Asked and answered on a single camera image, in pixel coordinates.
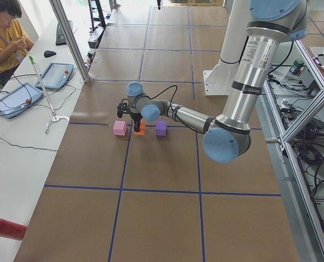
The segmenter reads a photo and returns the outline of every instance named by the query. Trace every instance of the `lanyard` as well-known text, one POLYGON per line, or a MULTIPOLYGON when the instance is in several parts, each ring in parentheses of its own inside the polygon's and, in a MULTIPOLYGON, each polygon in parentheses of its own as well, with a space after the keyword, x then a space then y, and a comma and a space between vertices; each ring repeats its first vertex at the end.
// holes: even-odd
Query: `lanyard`
MULTIPOLYGON (((9 32, 6 30, 9 40, 11 41, 11 36, 9 34, 9 32)), ((6 45, 9 45, 8 41, 5 39, 5 37, 3 35, 0 34, 0 38, 5 42, 6 45)))

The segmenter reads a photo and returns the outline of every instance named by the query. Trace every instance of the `table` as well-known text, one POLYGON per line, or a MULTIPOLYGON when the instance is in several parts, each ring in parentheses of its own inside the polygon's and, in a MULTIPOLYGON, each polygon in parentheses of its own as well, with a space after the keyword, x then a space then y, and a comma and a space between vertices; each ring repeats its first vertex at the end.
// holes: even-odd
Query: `table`
MULTIPOLYGON (((56 26, 57 21, 53 20, 29 52, 40 73, 50 62, 74 64, 68 46, 55 45, 56 26), (47 49, 53 49, 57 54, 45 58, 43 53, 47 49)), ((81 55, 85 58, 89 51, 87 43, 89 31, 79 23, 74 23, 73 29, 81 55)), ((16 76, 24 74, 35 74, 28 57, 15 72, 16 76)), ((36 76, 23 76, 18 79, 31 84, 37 81, 36 76)), ((74 109, 83 85, 79 72, 74 74, 68 85, 71 86, 65 86, 56 93, 49 92, 54 108, 60 108, 57 110, 58 115, 70 116, 74 109)), ((12 91, 18 86, 20 83, 16 79, 11 79, 3 90, 12 91)), ((51 119, 52 113, 50 109, 40 105, 47 105, 45 98, 12 120, 0 117, 0 137, 16 145, 57 150, 68 122, 61 120, 52 124, 49 134, 46 135, 45 125, 51 119)), ((55 151, 18 148, 0 140, 1 218, 28 225, 55 155, 55 151)), ((0 237, 0 262, 12 261, 19 246, 20 241, 0 237)))

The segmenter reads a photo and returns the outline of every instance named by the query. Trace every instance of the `tablet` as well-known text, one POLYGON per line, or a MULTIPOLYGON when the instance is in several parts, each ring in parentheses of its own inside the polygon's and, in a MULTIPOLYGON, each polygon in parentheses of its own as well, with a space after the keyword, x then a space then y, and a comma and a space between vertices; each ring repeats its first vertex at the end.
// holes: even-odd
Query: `tablet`
POLYGON ((13 90, 3 98, 0 98, 0 114, 5 118, 15 117, 31 104, 43 97, 43 92, 28 82, 13 90))
MULTIPOLYGON (((50 63, 41 74, 45 88, 51 90, 59 90, 69 80, 73 70, 73 64, 50 63)), ((40 81, 37 81, 35 87, 42 88, 40 81)))

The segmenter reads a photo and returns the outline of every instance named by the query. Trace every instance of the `sticker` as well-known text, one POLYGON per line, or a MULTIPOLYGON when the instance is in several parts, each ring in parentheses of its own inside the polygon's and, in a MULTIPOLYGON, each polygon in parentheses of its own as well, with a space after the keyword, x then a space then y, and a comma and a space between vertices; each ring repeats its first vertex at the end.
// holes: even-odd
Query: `sticker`
POLYGON ((277 51, 277 45, 261 42, 252 61, 254 68, 268 70, 277 51))
POLYGON ((261 88, 254 87, 254 86, 245 86, 242 93, 244 94, 254 94, 256 96, 261 95, 261 88))
POLYGON ((258 46, 258 41, 248 41, 247 45, 245 46, 241 61, 251 63, 255 56, 256 50, 258 49, 258 46))

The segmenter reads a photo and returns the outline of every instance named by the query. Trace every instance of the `red cylinder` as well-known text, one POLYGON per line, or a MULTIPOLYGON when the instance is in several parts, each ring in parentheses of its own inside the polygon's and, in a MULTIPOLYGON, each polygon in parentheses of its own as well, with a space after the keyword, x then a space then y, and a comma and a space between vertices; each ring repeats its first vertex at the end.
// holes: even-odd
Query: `red cylinder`
POLYGON ((27 226, 0 218, 0 236, 8 239, 22 240, 27 226))

